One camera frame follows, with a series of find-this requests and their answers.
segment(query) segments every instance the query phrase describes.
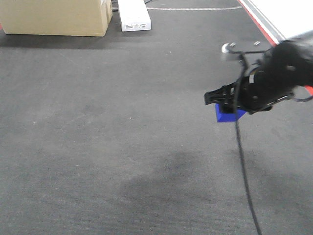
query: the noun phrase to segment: robotic arm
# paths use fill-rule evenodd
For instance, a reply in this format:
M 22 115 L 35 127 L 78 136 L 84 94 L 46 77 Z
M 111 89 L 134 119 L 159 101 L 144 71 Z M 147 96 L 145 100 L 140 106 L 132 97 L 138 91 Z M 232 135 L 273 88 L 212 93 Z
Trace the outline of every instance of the robotic arm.
M 296 86 L 313 86 L 313 47 L 303 40 L 286 40 L 264 52 L 233 51 L 230 44 L 224 49 L 239 55 L 243 71 L 237 82 L 204 95 L 206 105 L 217 103 L 223 113 L 235 112 L 235 89 L 239 89 L 237 109 L 253 114 L 269 111 L 274 104 L 294 98 L 292 91 Z M 263 59 L 258 60 L 258 66 L 246 76 L 248 65 L 245 55 L 260 52 Z

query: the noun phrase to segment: gray carpet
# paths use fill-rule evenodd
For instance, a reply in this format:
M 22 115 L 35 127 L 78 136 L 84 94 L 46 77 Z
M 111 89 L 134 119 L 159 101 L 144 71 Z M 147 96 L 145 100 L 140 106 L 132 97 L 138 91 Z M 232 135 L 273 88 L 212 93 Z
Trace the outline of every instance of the gray carpet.
M 149 13 L 151 31 L 115 13 L 104 38 L 0 33 L 1 235 L 256 234 L 234 124 L 203 95 L 239 75 L 224 43 L 269 44 L 243 9 Z M 241 118 L 265 235 L 313 234 L 312 110 Z

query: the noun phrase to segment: white cable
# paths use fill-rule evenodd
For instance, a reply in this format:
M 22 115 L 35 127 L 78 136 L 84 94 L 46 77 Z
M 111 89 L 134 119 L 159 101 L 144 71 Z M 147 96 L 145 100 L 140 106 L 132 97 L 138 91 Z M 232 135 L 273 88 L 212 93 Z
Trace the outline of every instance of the white cable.
M 147 7 L 148 10 L 159 10 L 159 11 L 224 11 L 224 10 L 236 10 L 242 6 L 234 7 L 222 7 L 222 8 L 163 8 L 163 7 Z

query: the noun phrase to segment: wire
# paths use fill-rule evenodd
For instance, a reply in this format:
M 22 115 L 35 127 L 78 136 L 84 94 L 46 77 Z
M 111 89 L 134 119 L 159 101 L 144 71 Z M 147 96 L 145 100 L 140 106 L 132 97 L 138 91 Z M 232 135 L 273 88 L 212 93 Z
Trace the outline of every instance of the wire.
M 253 222 L 256 228 L 256 231 L 258 235 L 262 235 L 262 231 L 258 222 L 258 219 L 255 214 L 252 198 L 251 198 L 251 192 L 249 189 L 249 184 L 248 184 L 248 177 L 247 177 L 247 172 L 246 172 L 246 163 L 245 163 L 245 156 L 244 156 L 244 151 L 242 147 L 242 142 L 241 142 L 241 135 L 240 135 L 240 128 L 239 128 L 239 122 L 238 122 L 238 110 L 237 110 L 237 103 L 238 103 L 238 96 L 239 96 L 239 89 L 240 89 L 240 84 L 241 80 L 245 75 L 245 69 L 243 69 L 240 77 L 236 81 L 236 87 L 235 87 L 235 92 L 234 92 L 234 112 L 235 112 L 235 128 L 236 128 L 236 135 L 237 135 L 237 143 L 238 143 L 238 149 L 239 149 L 239 155 L 240 155 L 240 163 L 241 163 L 241 169 L 242 169 L 242 174 L 243 174 L 243 180 L 245 184 L 245 189 L 246 189 L 246 197 L 248 200 L 249 208 L 253 217 Z
M 312 99 L 313 99 L 313 95 L 311 95 L 311 96 L 309 96 L 308 98 L 305 98 L 305 99 L 293 98 L 293 100 L 294 100 L 295 102 L 300 102 L 300 103 L 308 102 L 308 101 L 310 101 L 310 100 L 312 100 Z
M 225 10 L 236 10 L 236 9 L 241 9 L 241 8 L 242 6 L 220 7 L 220 8 L 216 8 L 216 7 L 215 8 L 212 8 L 212 7 L 206 7 L 206 8 L 147 7 L 148 10 L 159 10 L 159 11 L 225 11 Z

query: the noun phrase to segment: blue object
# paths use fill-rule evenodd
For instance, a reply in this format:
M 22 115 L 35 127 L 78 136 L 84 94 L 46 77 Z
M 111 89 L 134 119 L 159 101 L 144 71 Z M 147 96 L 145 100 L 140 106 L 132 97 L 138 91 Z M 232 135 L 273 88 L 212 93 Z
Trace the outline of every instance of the blue object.
M 217 122 L 230 122 L 230 121 L 236 121 L 236 115 L 235 114 L 226 114 L 222 113 L 220 111 L 219 104 L 215 104 L 215 112 L 216 112 L 216 118 Z M 238 109 L 238 119 L 241 118 L 246 111 Z

